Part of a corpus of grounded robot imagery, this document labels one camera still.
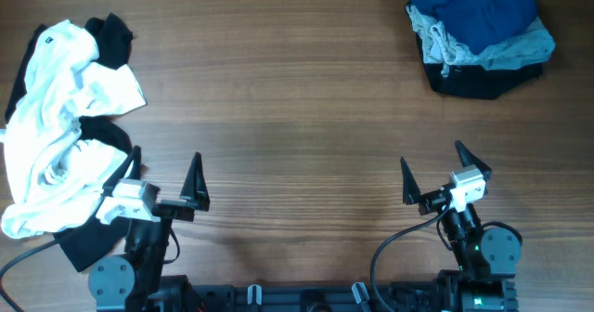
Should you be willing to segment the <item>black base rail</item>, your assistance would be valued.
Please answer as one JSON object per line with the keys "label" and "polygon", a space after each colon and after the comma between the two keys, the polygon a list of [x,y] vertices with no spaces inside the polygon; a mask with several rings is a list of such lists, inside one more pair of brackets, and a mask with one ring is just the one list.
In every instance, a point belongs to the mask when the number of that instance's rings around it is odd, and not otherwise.
{"label": "black base rail", "polygon": [[393,282],[378,288],[355,282],[346,286],[245,288],[231,285],[195,286],[190,297],[167,303],[163,311],[393,311],[518,312],[519,301],[511,282]]}

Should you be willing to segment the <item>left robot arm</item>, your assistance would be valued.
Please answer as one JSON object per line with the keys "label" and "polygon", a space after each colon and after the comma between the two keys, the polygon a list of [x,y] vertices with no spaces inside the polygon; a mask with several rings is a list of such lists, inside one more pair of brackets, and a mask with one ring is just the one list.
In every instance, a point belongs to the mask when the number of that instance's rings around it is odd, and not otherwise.
{"label": "left robot arm", "polygon": [[158,201],[160,189],[128,178],[140,172],[141,148],[132,152],[103,185],[104,201],[97,209],[103,225],[127,218],[124,253],[105,257],[89,274],[89,292],[98,311],[205,311],[204,300],[185,275],[163,276],[169,240],[178,242],[174,221],[193,222],[197,211],[207,212],[210,196],[202,157],[193,155],[177,201]]}

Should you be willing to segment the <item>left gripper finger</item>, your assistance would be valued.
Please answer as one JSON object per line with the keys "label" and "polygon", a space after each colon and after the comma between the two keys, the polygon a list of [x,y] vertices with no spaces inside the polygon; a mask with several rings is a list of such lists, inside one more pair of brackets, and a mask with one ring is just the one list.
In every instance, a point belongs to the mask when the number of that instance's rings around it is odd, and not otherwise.
{"label": "left gripper finger", "polygon": [[133,146],[129,155],[103,184],[103,196],[111,196],[121,179],[139,179],[141,171],[141,148]]}
{"label": "left gripper finger", "polygon": [[210,209],[210,196],[203,174],[202,157],[199,152],[194,153],[180,192],[180,198],[186,202],[186,206],[194,210],[208,212]]}

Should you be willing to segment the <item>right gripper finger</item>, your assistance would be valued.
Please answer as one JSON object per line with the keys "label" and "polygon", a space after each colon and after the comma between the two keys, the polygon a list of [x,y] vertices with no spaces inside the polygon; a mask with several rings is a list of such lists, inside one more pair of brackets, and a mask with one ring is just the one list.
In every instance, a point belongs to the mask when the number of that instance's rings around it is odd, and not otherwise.
{"label": "right gripper finger", "polygon": [[474,165],[483,174],[484,180],[491,178],[491,167],[476,157],[460,140],[455,142],[455,148],[463,167]]}
{"label": "right gripper finger", "polygon": [[402,180],[403,180],[403,203],[405,205],[416,204],[420,201],[420,188],[404,157],[400,158]]}

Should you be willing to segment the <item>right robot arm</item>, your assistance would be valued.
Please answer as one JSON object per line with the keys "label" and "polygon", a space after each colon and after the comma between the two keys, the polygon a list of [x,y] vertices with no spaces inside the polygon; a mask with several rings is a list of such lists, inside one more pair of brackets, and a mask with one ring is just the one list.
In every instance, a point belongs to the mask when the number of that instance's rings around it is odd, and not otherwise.
{"label": "right robot arm", "polygon": [[451,251],[457,270],[407,291],[411,311],[516,311],[514,284],[522,256],[523,237],[501,222],[482,223],[474,204],[487,194],[492,169],[462,144],[455,142],[462,168],[449,182],[423,193],[407,161],[402,159],[403,203],[418,205],[421,215],[436,214],[432,223]]}

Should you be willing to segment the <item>white shirt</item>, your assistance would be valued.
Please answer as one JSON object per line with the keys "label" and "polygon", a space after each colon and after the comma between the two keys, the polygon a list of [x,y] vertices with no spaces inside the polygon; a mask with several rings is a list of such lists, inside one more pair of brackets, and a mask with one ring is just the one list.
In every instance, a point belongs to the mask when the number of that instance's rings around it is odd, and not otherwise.
{"label": "white shirt", "polygon": [[98,58],[95,38],[69,20],[38,38],[24,75],[26,93],[1,136],[14,200],[1,229],[11,239],[84,224],[103,200],[103,184],[127,157],[82,138],[81,118],[122,115],[146,103],[128,65],[113,70]]}

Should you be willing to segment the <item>blue polo shirt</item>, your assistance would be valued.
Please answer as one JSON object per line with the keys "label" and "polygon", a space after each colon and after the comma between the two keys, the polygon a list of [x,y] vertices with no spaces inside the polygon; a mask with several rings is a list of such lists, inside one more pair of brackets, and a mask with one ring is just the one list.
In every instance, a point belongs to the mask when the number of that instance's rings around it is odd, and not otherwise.
{"label": "blue polo shirt", "polygon": [[524,32],[538,16],[536,0],[409,0],[444,24],[473,54]]}

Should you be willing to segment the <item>folded black garment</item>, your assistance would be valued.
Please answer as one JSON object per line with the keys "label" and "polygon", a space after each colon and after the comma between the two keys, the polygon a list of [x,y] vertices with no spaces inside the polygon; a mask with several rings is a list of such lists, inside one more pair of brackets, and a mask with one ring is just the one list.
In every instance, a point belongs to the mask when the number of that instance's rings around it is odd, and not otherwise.
{"label": "folded black garment", "polygon": [[459,97],[492,100],[540,77],[544,64],[524,66],[519,70],[487,71],[481,66],[451,66],[449,74],[441,74],[441,64],[422,62],[431,90],[435,93]]}

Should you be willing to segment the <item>folded light blue jeans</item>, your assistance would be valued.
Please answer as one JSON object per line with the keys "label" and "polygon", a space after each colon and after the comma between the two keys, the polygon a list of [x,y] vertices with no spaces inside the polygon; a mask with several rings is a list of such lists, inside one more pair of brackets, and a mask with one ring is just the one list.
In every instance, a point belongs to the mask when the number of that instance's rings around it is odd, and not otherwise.
{"label": "folded light blue jeans", "polygon": [[406,5],[405,10],[421,41],[423,63],[437,66],[443,78],[449,75],[451,68],[462,66],[481,66],[486,71],[516,71],[548,61],[556,47],[541,19],[536,18],[522,34],[473,54],[467,45],[446,31],[442,21],[421,14],[412,5]]}

